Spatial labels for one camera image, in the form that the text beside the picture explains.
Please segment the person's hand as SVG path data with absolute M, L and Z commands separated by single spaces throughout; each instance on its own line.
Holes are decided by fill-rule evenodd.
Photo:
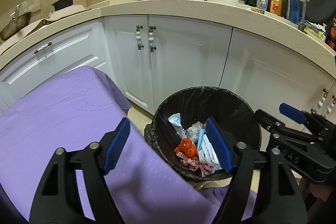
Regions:
M 308 219 L 311 219 L 327 201 L 333 187 L 326 183 L 312 184 L 304 177 L 300 179 L 298 185 L 306 206 Z

